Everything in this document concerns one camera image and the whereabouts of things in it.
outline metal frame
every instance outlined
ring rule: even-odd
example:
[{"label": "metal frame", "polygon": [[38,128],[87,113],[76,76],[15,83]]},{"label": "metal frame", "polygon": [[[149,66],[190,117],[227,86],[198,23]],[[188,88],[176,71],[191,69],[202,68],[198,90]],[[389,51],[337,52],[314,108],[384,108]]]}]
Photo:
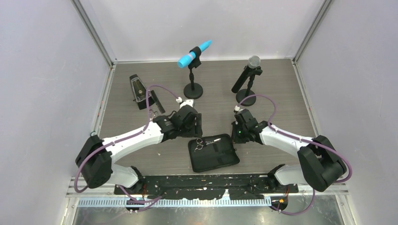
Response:
[{"label": "metal frame", "polygon": [[107,107],[108,97],[109,97],[109,93],[111,91],[111,86],[112,86],[113,77],[114,77],[115,70],[116,70],[116,65],[117,65],[117,61],[115,61],[114,65],[109,70],[109,73],[107,76],[107,81],[105,83],[104,90],[102,91],[102,98],[101,98],[101,102],[99,103],[99,109],[98,109],[98,113],[96,115],[97,117],[95,118],[95,121],[94,121],[94,126],[92,129],[91,135],[95,135],[95,134],[99,135],[100,134],[102,120],[104,119],[105,109]]},{"label": "metal frame", "polygon": [[110,55],[109,55],[107,49],[105,48],[100,36],[98,35],[98,32],[96,31],[92,21],[90,20],[89,16],[87,15],[87,12],[84,9],[81,1],[80,0],[71,0],[71,2],[75,6],[76,11],[79,13],[80,17],[82,18],[83,23],[87,27],[88,32],[90,33],[91,37],[93,38],[93,40],[95,42],[95,45],[97,45],[97,47],[99,48],[99,51],[104,56],[105,61],[107,62],[109,67],[112,67],[114,65],[114,61],[116,59],[113,60],[110,57]]},{"label": "metal frame", "polygon": [[[211,61],[238,61],[247,60],[248,58],[233,58],[233,59],[200,59],[202,62]],[[291,60],[291,57],[281,58],[261,58],[261,60]],[[119,64],[137,64],[137,63],[158,63],[158,62],[178,62],[178,59],[174,60],[148,60],[148,61],[119,61]]]},{"label": "metal frame", "polygon": [[356,225],[357,222],[352,213],[352,205],[349,204],[350,195],[336,195],[338,207],[340,209],[341,217],[345,225]]},{"label": "metal frame", "polygon": [[62,217],[61,225],[72,225],[75,219],[79,198],[65,198],[65,211]]},{"label": "metal frame", "polygon": [[301,55],[303,54],[303,51],[307,47],[308,42],[311,40],[313,34],[315,33],[315,30],[317,29],[318,25],[321,23],[322,19],[326,15],[331,3],[333,0],[324,0],[321,8],[319,9],[315,20],[312,22],[310,29],[308,30],[306,36],[304,37],[303,42],[301,43],[300,47],[298,48],[298,51],[296,53],[296,56],[293,58],[294,64],[298,62],[300,59]]},{"label": "metal frame", "polygon": [[[90,208],[119,208],[128,206],[129,197],[81,197],[77,207]],[[271,206],[271,197],[264,196],[263,199],[243,199],[231,200],[229,196],[222,196],[220,199],[199,200],[199,199],[160,199],[152,208],[176,208],[176,207],[252,207],[252,206]]]},{"label": "metal frame", "polygon": [[294,72],[296,73],[298,85],[300,87],[301,94],[303,95],[304,103],[306,104],[307,112],[308,112],[308,115],[310,117],[310,121],[311,121],[312,127],[314,129],[315,136],[318,136],[319,133],[321,133],[320,130],[319,130],[319,122],[316,119],[315,113],[312,110],[312,104],[311,104],[311,101],[310,101],[310,99],[309,99],[309,97],[307,95],[306,87],[304,85],[303,78],[302,78],[301,73],[299,71],[298,64],[294,63],[293,60],[291,61],[291,64],[293,66]]},{"label": "metal frame", "polygon": [[[95,188],[95,189],[87,189],[83,193],[76,193],[73,186],[74,186],[75,178],[73,177],[70,180],[69,183],[69,188],[66,194],[66,197],[114,197],[118,195],[114,195],[114,189],[115,185],[114,184],[104,184],[101,187]],[[84,180],[83,177],[79,177],[77,181],[77,186],[81,189],[85,187],[87,184]],[[312,187],[310,187],[308,184],[299,184],[298,185],[299,192],[298,193],[290,193],[290,195],[312,195]],[[326,189],[324,192],[316,192],[316,195],[348,195],[348,190],[347,186],[342,183],[338,184],[333,184],[329,186],[328,189]],[[271,193],[271,194],[263,194],[264,196],[281,196],[280,193]],[[142,195],[132,195],[133,197],[140,198]]]}]

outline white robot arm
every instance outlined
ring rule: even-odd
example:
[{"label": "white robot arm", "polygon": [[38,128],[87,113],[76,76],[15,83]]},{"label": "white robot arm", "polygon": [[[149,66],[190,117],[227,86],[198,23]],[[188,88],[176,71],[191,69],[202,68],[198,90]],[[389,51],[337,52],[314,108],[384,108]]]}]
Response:
[{"label": "white robot arm", "polygon": [[82,161],[99,147],[110,145],[99,151],[83,166],[82,175],[88,187],[97,188],[104,183],[111,183],[122,185],[126,188],[134,188],[133,186],[142,177],[138,169],[120,166],[115,164],[115,162],[143,147],[175,139],[178,136],[202,136],[201,114],[193,107],[194,102],[192,99],[185,100],[180,104],[180,110],[170,116],[170,118],[163,115],[157,116],[149,122],[147,129],[143,133],[134,138],[130,137],[142,131],[144,127],[122,135],[104,138],[103,140],[97,135],[89,137],[76,158],[77,166],[80,166]]},{"label": "white robot arm", "polygon": [[[270,184],[271,188],[288,184],[309,184],[315,190],[322,192],[347,171],[342,159],[334,153],[301,141],[311,140],[334,149],[324,136],[301,137],[283,131],[275,125],[271,125],[273,127],[271,129],[266,121],[258,123],[247,109],[235,112],[235,119],[236,121],[232,123],[234,143],[251,141],[270,145],[299,159],[300,165],[283,164],[268,173],[268,177],[273,179],[273,184]],[[275,130],[298,137],[299,140],[284,136]]]}]

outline white wall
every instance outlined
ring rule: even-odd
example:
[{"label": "white wall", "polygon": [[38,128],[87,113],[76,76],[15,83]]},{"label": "white wall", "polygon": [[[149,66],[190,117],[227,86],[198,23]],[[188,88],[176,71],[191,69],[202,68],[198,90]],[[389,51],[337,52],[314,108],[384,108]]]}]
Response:
[{"label": "white wall", "polygon": [[2,1],[0,61],[0,224],[58,224],[107,64],[70,0]]},{"label": "white wall", "polygon": [[323,0],[90,0],[119,61],[292,58]]},{"label": "white wall", "polygon": [[398,2],[335,0],[299,61],[322,133],[353,166],[359,224],[398,214]]}]

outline blue microphone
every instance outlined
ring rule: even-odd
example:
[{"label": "blue microphone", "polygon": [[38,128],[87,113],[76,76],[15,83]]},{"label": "blue microphone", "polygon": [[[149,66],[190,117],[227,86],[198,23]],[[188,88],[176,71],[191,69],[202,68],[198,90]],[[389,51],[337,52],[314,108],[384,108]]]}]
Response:
[{"label": "blue microphone", "polygon": [[[200,51],[203,52],[205,51],[211,44],[212,40],[208,40],[204,42],[203,44],[199,45]],[[192,60],[196,58],[196,54],[194,52],[190,52],[187,55],[183,56],[180,58],[180,60],[177,62],[178,67],[184,68],[188,66]]]}]

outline purple cable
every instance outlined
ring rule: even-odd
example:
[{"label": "purple cable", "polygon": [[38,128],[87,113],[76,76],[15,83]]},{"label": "purple cable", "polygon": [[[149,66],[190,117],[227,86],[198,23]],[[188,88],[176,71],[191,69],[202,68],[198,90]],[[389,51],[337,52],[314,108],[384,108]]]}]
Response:
[{"label": "purple cable", "polygon": [[[77,193],[82,193],[82,192],[84,192],[84,191],[88,188],[88,186],[86,186],[86,187],[84,187],[83,189],[79,190],[78,187],[77,187],[77,182],[78,182],[78,178],[79,178],[79,176],[80,176],[80,173],[82,172],[82,169],[83,169],[84,165],[88,162],[88,160],[90,160],[90,158],[92,158],[95,154],[97,154],[99,151],[105,149],[106,147],[109,147],[109,146],[111,146],[111,145],[114,145],[114,144],[117,144],[117,143],[126,141],[126,140],[128,140],[128,139],[130,139],[130,138],[133,138],[133,137],[136,137],[136,136],[142,134],[142,133],[148,128],[149,123],[150,123],[150,121],[151,121],[151,115],[150,115],[150,111],[149,111],[149,90],[150,90],[150,88],[152,88],[152,87],[163,88],[164,90],[170,92],[170,94],[172,94],[176,99],[178,98],[178,96],[177,96],[175,93],[173,93],[173,92],[170,91],[168,88],[166,88],[166,87],[164,87],[164,86],[162,86],[162,85],[154,84],[154,85],[149,86],[149,87],[146,89],[146,93],[145,93],[146,111],[147,111],[147,114],[148,114],[148,118],[147,118],[147,121],[146,121],[146,124],[145,124],[143,130],[141,130],[141,131],[139,131],[139,132],[137,132],[137,133],[135,133],[135,134],[133,134],[133,135],[127,136],[127,137],[125,137],[125,138],[121,138],[121,139],[119,139],[119,140],[117,140],[117,141],[110,142],[110,143],[108,143],[108,144],[106,144],[106,145],[103,145],[103,146],[99,147],[98,149],[96,149],[95,151],[93,151],[90,155],[88,155],[88,156],[83,160],[83,162],[80,164],[79,169],[77,170],[77,173],[76,173],[75,182],[74,182],[74,189],[75,189],[75,191],[76,191]],[[152,204],[150,204],[149,206],[147,206],[147,207],[145,207],[145,208],[143,208],[143,209],[141,209],[141,210],[138,210],[138,212],[147,210],[149,207],[151,207],[153,204],[155,204],[158,200],[161,199],[161,196],[159,196],[159,197],[157,197],[157,198],[155,198],[155,199],[151,199],[151,200],[148,200],[148,201],[139,201],[139,200],[137,200],[136,198],[132,197],[129,193],[127,193],[127,191],[124,189],[123,186],[119,185],[119,187],[120,187],[120,189],[121,189],[129,198],[131,198],[131,199],[134,201],[134,203],[140,203],[140,204],[143,204],[143,203],[152,203]]]},{"label": "purple cable", "polygon": [[151,202],[157,202],[158,200],[161,199],[161,196],[159,196],[159,197],[157,197],[157,198],[154,198],[154,199],[151,199],[151,200],[147,200],[147,201],[137,200],[135,197],[131,196],[131,195],[126,191],[126,189],[124,189],[124,187],[123,187],[122,185],[119,185],[119,188],[123,191],[123,193],[124,193],[125,195],[127,195],[130,199],[132,199],[132,200],[134,201],[134,203],[141,203],[141,204],[144,204],[144,203],[151,203]]},{"label": "purple cable", "polygon": [[[274,105],[274,111],[272,112],[271,116],[270,116],[269,119],[268,119],[268,126],[269,126],[273,131],[275,131],[275,132],[277,132],[277,133],[280,133],[280,134],[282,134],[282,135],[284,135],[284,136],[286,136],[286,137],[292,138],[292,139],[294,139],[294,140],[298,140],[298,141],[302,141],[302,142],[305,142],[305,143],[309,143],[309,144],[316,145],[316,146],[318,146],[318,147],[324,148],[324,149],[326,149],[326,150],[328,150],[328,151],[334,153],[335,155],[337,155],[338,157],[340,157],[340,158],[342,159],[342,161],[343,161],[343,162],[347,165],[347,167],[348,167],[348,175],[347,175],[347,177],[344,178],[344,179],[341,179],[341,180],[337,180],[335,183],[346,182],[347,180],[349,180],[349,179],[351,178],[351,176],[352,176],[352,167],[351,167],[351,164],[348,162],[348,160],[347,160],[344,156],[342,156],[342,155],[341,155],[340,153],[338,153],[336,150],[334,150],[334,149],[332,149],[332,148],[329,148],[328,146],[325,146],[325,145],[323,145],[323,144],[319,144],[319,143],[316,143],[316,142],[313,142],[313,141],[310,141],[310,140],[306,140],[306,139],[301,139],[301,140],[300,140],[299,137],[296,137],[296,136],[294,136],[294,135],[287,134],[287,133],[285,133],[285,132],[283,132],[283,131],[280,131],[280,130],[275,130],[275,128],[273,128],[273,127],[271,126],[271,120],[272,120],[272,118],[275,116],[275,113],[276,113],[276,103],[275,103],[270,97],[267,97],[267,96],[265,96],[265,95],[249,95],[249,96],[245,97],[244,99],[242,99],[242,101],[239,102],[238,106],[241,106],[241,104],[242,104],[244,101],[246,101],[246,99],[252,98],[252,97],[255,97],[255,96],[259,96],[259,97],[266,98],[266,99],[268,99],[269,101],[271,101],[271,103]],[[299,215],[299,214],[305,213],[305,212],[307,212],[307,210],[308,210],[308,209],[312,206],[312,204],[314,203],[314,199],[315,199],[315,190],[313,190],[313,197],[312,197],[312,200],[311,200],[309,206],[308,206],[305,210],[303,210],[303,211],[301,211],[301,212],[294,212],[294,213],[293,213],[293,212],[284,212],[284,211],[281,211],[281,213],[286,214],[286,215]]]},{"label": "purple cable", "polygon": [[[289,216],[295,216],[295,215],[303,214],[303,213],[307,212],[310,209],[310,207],[314,203],[314,200],[315,200],[315,189],[312,189],[312,199],[311,199],[310,204],[307,206],[307,208],[305,210],[303,210],[301,212],[285,212],[285,211],[281,211],[281,213],[285,214],[285,215],[289,215]],[[279,204],[278,204],[278,208],[275,208],[275,206],[271,206],[271,208],[276,210],[276,211],[279,211]]]}]

